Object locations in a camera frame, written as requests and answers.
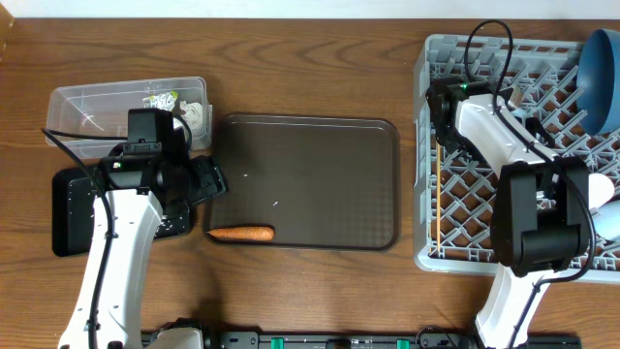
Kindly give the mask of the orange carrot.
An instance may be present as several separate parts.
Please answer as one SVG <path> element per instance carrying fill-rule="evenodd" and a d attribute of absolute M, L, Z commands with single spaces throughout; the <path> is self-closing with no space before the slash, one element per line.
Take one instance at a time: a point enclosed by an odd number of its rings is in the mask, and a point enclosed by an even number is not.
<path fill-rule="evenodd" d="M 263 226 L 218 228 L 207 233 L 214 238 L 225 240 L 271 241 L 275 237 L 272 228 Z"/>

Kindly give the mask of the white napkin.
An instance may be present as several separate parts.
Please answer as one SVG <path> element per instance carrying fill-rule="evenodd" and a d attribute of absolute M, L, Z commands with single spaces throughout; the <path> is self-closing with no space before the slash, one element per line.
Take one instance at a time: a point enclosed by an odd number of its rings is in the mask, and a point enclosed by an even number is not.
<path fill-rule="evenodd" d="M 201 103 L 179 101 L 172 110 L 172 113 L 178 114 L 189 126 L 189 130 L 187 130 L 178 119 L 175 118 L 173 120 L 173 128 L 183 131 L 186 138 L 188 138 L 189 134 L 192 134 L 193 137 L 201 137 L 204 134 L 205 127 Z"/>

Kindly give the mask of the large blue plate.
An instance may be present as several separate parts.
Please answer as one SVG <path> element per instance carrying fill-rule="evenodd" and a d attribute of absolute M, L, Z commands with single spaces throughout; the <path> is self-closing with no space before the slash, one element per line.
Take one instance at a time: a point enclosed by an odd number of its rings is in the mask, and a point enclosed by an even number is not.
<path fill-rule="evenodd" d="M 583 93 L 577 107 L 587 115 L 579 122 L 590 136 L 619 128 L 619 32 L 593 31 L 582 48 L 577 70 L 577 86 Z"/>

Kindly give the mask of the yellow green snack wrapper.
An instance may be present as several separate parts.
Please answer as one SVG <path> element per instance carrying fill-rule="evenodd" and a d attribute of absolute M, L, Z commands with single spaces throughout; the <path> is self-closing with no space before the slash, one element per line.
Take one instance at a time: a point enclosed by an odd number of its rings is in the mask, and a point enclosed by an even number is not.
<path fill-rule="evenodd" d="M 167 91 L 155 95 L 150 95 L 142 99 L 145 108 L 154 108 L 164 111 L 172 111 L 178 100 L 176 91 Z"/>

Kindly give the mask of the pink plastic cup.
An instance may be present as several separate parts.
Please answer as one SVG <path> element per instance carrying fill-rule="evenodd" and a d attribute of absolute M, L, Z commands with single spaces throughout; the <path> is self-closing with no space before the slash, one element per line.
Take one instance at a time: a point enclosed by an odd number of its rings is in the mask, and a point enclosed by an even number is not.
<path fill-rule="evenodd" d="M 590 210 L 598 209 L 611 200 L 614 195 L 614 184 L 605 174 L 591 173 L 588 175 L 588 206 Z"/>

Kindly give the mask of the long wooden chopstick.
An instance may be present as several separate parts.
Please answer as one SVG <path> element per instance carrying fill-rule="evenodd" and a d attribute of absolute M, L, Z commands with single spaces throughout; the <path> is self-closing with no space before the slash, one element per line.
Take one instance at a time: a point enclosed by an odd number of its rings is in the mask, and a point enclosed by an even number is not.
<path fill-rule="evenodd" d="M 435 249 L 435 254 L 438 258 L 440 258 L 441 257 L 441 245 L 442 245 L 442 230 L 441 230 L 442 147 L 438 142 L 436 142 L 435 172 L 436 172 L 436 190 L 435 190 L 435 195 L 436 195 L 436 227 L 435 227 L 436 249 Z"/>

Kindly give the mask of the small light blue cup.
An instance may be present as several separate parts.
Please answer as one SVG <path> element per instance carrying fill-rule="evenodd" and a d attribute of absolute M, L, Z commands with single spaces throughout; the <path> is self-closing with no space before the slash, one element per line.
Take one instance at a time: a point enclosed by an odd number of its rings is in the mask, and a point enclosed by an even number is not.
<path fill-rule="evenodd" d="M 620 236 L 620 203 L 606 203 L 593 214 L 597 234 L 606 240 L 618 241 Z"/>

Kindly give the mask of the light blue bowl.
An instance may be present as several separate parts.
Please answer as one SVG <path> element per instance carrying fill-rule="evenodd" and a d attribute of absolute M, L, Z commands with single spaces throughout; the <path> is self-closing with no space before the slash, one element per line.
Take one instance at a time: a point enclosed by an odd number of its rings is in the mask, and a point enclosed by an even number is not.
<path fill-rule="evenodd" d="M 531 115 L 524 109 L 520 107 L 515 107 L 513 105 L 508 105 L 508 109 L 513 115 L 514 118 L 519 119 L 521 123 L 525 122 Z"/>

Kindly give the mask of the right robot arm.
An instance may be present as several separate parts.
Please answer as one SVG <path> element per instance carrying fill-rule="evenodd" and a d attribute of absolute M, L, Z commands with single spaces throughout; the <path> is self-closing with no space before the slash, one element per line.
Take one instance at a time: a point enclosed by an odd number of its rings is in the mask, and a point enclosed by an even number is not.
<path fill-rule="evenodd" d="M 540 143 L 486 81 L 436 79 L 425 98 L 438 144 L 472 152 L 498 177 L 490 223 L 498 270 L 475 327 L 481 347 L 513 348 L 527 341 L 547 288 L 587 271 L 566 273 L 594 247 L 588 169 Z"/>

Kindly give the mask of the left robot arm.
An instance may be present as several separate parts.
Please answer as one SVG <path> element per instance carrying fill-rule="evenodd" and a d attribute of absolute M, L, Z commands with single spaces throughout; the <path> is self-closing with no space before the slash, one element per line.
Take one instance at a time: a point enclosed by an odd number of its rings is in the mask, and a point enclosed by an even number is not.
<path fill-rule="evenodd" d="M 61 348 L 140 348 L 141 306 L 151 246 L 168 206 L 192 207 L 227 190 L 209 156 L 186 146 L 121 143 L 92 173 L 92 239 L 77 304 Z"/>

